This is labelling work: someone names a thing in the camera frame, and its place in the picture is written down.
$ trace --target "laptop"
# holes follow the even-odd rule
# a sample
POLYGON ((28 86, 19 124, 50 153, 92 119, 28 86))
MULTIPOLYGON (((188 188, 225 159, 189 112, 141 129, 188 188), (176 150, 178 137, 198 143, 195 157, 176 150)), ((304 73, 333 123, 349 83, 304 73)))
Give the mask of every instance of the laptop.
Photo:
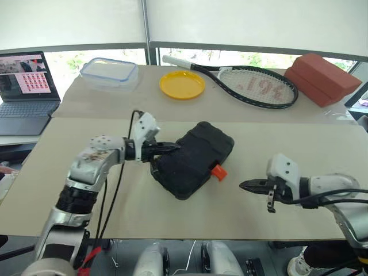
POLYGON ((0 55, 0 135, 39 135, 60 98, 43 52, 0 55))

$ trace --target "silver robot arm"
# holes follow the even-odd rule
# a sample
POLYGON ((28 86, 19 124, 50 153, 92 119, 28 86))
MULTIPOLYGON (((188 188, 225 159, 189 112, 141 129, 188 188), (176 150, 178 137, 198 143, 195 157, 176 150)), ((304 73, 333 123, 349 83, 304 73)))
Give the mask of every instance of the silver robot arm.
POLYGON ((52 207, 36 244, 36 262, 23 275, 33 275, 33 271, 50 265, 50 262, 37 260, 57 262, 57 259, 62 259, 73 269, 82 265, 90 236, 85 228, 110 168, 124 164, 126 160, 149 162, 155 155, 179 148, 175 143, 156 143, 155 135, 159 130, 152 115, 143 113, 133 126, 133 140, 105 135, 90 140, 89 146, 71 165, 64 189, 52 207))
POLYGON ((358 181, 344 174, 301 177, 298 165, 282 154, 272 157, 267 165, 267 179, 253 179, 240 184, 246 191, 267 195, 267 210, 275 213, 275 201, 297 204, 306 209, 325 206, 329 209, 349 245, 355 250, 363 267, 368 264, 368 205, 344 202, 368 200, 359 193, 358 181))

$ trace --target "orange cap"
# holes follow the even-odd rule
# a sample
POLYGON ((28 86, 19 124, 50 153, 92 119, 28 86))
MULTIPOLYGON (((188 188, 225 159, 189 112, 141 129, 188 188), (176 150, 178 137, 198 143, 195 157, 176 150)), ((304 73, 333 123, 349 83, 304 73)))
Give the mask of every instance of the orange cap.
POLYGON ((220 165, 216 165, 215 168, 212 169, 211 174, 216 176, 219 181, 223 180, 227 176, 227 172, 220 165))

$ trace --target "laptop keyboard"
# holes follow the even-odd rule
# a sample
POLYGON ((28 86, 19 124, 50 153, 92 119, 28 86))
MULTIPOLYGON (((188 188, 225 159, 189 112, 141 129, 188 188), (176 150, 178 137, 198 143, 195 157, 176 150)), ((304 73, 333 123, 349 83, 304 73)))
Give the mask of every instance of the laptop keyboard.
POLYGON ((59 102, 4 102, 0 105, 0 117, 45 117, 58 106, 59 102))

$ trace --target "clear food container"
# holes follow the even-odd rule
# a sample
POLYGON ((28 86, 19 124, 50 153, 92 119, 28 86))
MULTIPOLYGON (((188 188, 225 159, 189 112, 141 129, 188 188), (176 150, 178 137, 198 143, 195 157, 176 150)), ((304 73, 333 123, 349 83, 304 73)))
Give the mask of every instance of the clear food container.
POLYGON ((138 66, 132 62, 97 57, 83 66, 80 75, 92 89, 132 91, 138 83, 138 66))

